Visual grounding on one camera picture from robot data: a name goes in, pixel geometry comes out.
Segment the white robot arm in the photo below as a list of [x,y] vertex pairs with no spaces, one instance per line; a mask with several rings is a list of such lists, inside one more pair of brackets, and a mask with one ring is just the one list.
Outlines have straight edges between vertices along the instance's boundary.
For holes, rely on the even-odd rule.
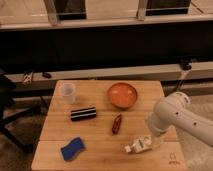
[[194,114],[187,109],[189,105],[190,98],[183,92],[159,99],[148,117],[149,130],[160,137],[174,125],[213,147],[213,121]]

